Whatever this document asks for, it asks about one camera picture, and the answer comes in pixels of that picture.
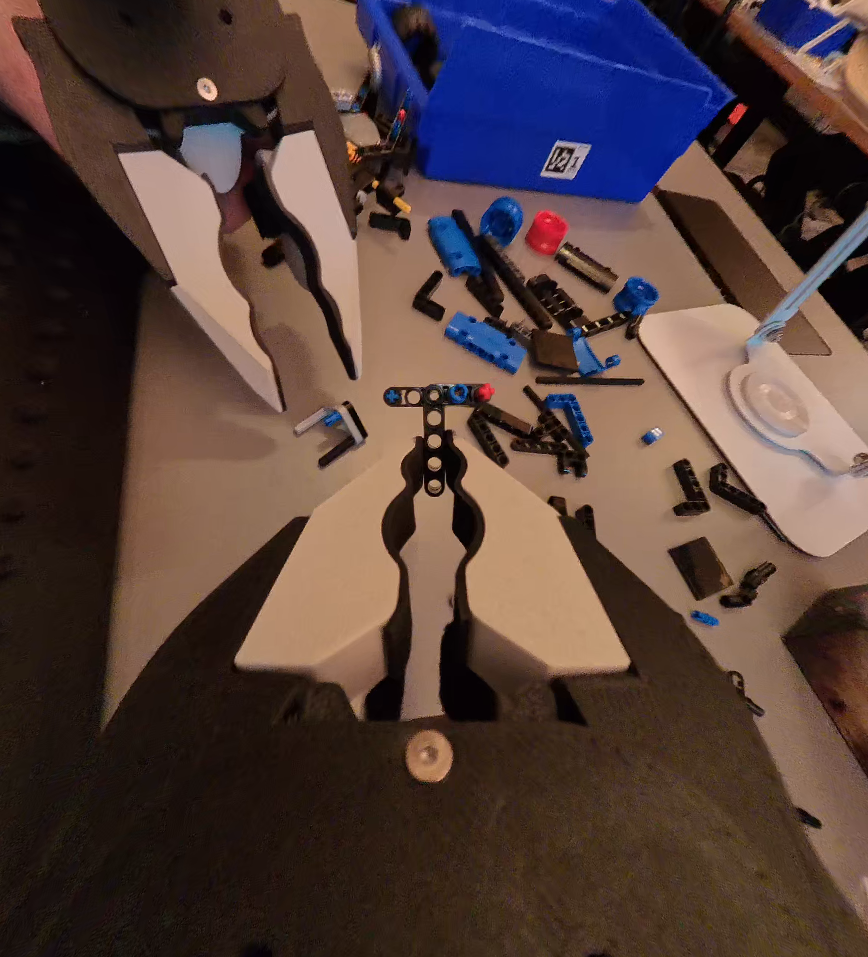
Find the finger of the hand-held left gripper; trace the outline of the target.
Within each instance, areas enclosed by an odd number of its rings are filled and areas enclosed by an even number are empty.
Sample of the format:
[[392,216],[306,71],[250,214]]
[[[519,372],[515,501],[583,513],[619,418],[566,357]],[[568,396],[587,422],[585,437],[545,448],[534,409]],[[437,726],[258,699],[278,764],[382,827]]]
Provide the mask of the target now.
[[172,294],[245,385],[275,413],[284,396],[249,301],[221,255],[221,211],[205,178],[160,150],[118,155],[172,274]]
[[254,157],[254,222],[282,243],[285,260],[324,318],[347,376],[363,373],[359,264],[347,221],[314,130],[284,135]]

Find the small grey connector with pins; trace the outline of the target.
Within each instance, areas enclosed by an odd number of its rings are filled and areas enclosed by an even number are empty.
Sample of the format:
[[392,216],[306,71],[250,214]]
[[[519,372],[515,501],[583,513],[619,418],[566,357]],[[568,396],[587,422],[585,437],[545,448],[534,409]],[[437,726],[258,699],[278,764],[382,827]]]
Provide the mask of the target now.
[[368,429],[355,406],[349,400],[338,405],[321,407],[293,426],[293,435],[300,437],[315,429],[324,428],[339,436],[338,441],[324,452],[318,462],[319,470],[326,470],[368,439]]

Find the black beam assembly with pins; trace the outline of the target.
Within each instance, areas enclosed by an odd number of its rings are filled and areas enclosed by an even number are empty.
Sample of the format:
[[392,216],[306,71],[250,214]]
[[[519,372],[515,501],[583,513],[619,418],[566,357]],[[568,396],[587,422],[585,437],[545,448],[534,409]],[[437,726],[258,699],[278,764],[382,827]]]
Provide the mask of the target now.
[[393,409],[419,409],[423,418],[423,487],[430,497],[439,497],[447,485],[447,472],[444,465],[445,453],[442,450],[446,411],[449,408],[477,410],[492,399],[496,390],[488,382],[440,383],[425,387],[392,386],[383,392],[383,401]]

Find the grey desk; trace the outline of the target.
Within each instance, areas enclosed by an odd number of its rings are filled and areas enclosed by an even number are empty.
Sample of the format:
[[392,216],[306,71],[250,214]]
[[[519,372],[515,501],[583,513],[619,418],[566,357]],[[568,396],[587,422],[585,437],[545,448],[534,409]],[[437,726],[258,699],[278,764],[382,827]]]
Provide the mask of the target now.
[[[429,216],[461,208],[471,220],[496,195],[517,195],[529,220],[555,209],[571,236],[622,273],[646,277],[661,290],[662,309],[712,305],[718,293],[654,198],[639,206],[580,198],[549,198],[505,188],[431,182],[413,173],[408,201],[414,234],[406,243],[369,227],[358,233],[364,373],[349,381],[315,303],[288,266],[260,263],[264,245],[253,223],[224,237],[225,267],[256,309],[276,357],[287,411],[271,413],[243,387],[212,343],[158,278],[145,287],[133,376],[119,567],[105,677],[105,720],[156,649],[213,589],[288,521],[321,502],[420,432],[420,415],[386,409],[390,385],[451,381],[482,369],[498,389],[497,403],[528,418],[523,385],[534,376],[496,378],[486,364],[444,341],[434,322],[411,309],[411,298],[439,264],[426,234]],[[807,315],[832,349],[804,357],[801,367],[850,418],[868,443],[868,360],[826,305]],[[603,336],[597,350],[618,352],[621,375],[646,379],[640,388],[587,388],[581,398],[593,425],[593,464],[583,480],[568,480],[541,457],[514,456],[507,472],[546,501],[595,509],[599,540],[678,615],[694,607],[722,615],[719,627],[695,635],[726,669],[746,678],[751,698],[766,710],[756,722],[795,803],[823,821],[810,834],[850,903],[868,915],[868,781],[831,724],[782,636],[823,592],[868,582],[868,533],[826,559],[780,543],[762,522],[727,504],[701,520],[679,520],[668,509],[677,483],[669,465],[681,457],[700,472],[718,456],[706,435],[668,388],[635,341]],[[332,444],[323,430],[293,436],[293,424],[318,407],[351,400],[368,427],[365,446],[326,470],[317,460]],[[661,428],[652,446],[642,435]],[[440,635],[449,619],[453,569],[464,551],[450,532],[451,496],[416,499],[416,534],[405,548],[415,614],[404,717],[440,712]],[[738,576],[764,560],[778,572],[747,610],[718,613],[715,599],[694,605],[667,549],[706,536]]]

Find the blue curved panel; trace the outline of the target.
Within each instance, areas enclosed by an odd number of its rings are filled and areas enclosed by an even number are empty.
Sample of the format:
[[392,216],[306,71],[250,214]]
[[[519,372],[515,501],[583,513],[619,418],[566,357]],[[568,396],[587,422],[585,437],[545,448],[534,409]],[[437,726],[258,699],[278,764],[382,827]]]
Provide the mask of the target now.
[[465,276],[468,271],[475,272],[478,269],[470,245],[450,215],[430,218],[427,232],[445,272],[450,277],[458,278]]

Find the black triangular beam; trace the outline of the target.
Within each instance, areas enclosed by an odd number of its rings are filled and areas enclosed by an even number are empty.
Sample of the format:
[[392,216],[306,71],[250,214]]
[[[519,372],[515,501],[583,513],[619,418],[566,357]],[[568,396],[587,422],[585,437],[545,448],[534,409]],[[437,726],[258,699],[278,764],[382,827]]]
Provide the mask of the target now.
[[523,394],[538,411],[537,423],[526,438],[512,440],[512,451],[553,457],[561,475],[573,474],[577,479],[586,478],[589,456],[579,440],[533,388],[524,386]]

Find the black flat tile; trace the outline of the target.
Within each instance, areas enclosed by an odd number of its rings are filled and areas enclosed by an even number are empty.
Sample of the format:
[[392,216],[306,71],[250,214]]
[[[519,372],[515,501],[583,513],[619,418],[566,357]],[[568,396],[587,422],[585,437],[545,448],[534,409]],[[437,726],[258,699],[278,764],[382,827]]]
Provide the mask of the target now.
[[705,536],[668,549],[667,554],[698,601],[725,592],[734,581]]

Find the black slim panel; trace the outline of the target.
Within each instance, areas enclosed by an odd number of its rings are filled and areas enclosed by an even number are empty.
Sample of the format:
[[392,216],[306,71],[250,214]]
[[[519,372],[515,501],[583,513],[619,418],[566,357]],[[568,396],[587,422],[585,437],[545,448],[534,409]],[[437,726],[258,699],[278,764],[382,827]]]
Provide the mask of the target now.
[[470,292],[487,312],[489,317],[499,319],[502,317],[504,309],[504,293],[500,286],[490,262],[485,258],[480,239],[475,233],[462,209],[452,210],[452,220],[459,227],[468,244],[470,245],[474,257],[478,263],[478,269],[475,272],[467,272],[467,278],[464,282],[465,288]]

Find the blue wheel rim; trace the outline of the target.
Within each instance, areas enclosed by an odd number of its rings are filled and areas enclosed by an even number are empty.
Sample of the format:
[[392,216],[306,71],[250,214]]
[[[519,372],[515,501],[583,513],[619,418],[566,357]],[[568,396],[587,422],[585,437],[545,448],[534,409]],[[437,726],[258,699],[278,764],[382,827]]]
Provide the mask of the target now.
[[628,278],[613,297],[615,312],[632,318],[643,317],[659,301],[656,286],[641,277]]
[[496,198],[483,213],[479,234],[509,247],[523,227],[523,207],[511,196]]

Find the blue flat panel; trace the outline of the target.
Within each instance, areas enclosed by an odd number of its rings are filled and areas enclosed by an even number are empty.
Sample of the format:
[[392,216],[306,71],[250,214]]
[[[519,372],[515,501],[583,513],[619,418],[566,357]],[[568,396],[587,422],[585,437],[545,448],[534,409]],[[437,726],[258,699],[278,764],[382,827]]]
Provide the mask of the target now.
[[444,327],[443,335],[507,374],[515,375],[523,365],[526,351],[515,338],[473,316],[455,313]]

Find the black claw connector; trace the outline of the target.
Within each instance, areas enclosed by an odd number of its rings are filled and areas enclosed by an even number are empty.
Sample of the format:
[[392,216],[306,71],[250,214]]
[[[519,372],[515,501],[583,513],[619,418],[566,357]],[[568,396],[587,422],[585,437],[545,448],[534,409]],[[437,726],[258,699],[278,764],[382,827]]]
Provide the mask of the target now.
[[759,589],[776,571],[772,562],[764,562],[748,570],[739,582],[735,592],[724,594],[719,598],[721,607],[725,609],[748,608],[756,599]]

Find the black square tile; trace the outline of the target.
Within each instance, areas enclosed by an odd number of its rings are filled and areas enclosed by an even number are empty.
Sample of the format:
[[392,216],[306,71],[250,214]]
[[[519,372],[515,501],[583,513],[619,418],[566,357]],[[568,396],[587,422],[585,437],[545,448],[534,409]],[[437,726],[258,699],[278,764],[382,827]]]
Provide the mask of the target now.
[[569,336],[536,328],[530,337],[530,351],[537,365],[566,373],[579,371],[573,340]]

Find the black curved panel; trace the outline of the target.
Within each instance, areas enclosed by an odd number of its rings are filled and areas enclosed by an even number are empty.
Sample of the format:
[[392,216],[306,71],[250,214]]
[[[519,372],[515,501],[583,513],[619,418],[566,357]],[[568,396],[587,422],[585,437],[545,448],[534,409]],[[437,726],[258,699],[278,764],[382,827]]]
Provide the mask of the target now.
[[560,246],[554,254],[554,260],[602,293],[610,292],[619,280],[618,275],[611,268],[598,262],[570,242],[564,242]]

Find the white book stand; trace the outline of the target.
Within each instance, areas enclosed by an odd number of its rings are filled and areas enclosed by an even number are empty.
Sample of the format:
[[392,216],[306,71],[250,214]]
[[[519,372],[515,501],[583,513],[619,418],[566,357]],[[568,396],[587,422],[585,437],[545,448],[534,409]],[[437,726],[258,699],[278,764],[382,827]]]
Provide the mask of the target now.
[[639,339],[788,543],[829,557],[868,532],[868,446],[780,342],[868,238],[868,203],[761,322],[735,305],[648,314]]

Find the black frame piece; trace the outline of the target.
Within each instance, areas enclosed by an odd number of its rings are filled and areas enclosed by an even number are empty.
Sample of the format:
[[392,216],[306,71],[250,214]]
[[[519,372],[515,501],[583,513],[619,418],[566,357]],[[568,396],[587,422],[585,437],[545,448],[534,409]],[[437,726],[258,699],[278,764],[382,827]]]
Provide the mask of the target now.
[[584,325],[585,316],[575,300],[550,276],[539,274],[526,282],[551,320],[565,329],[579,328]]

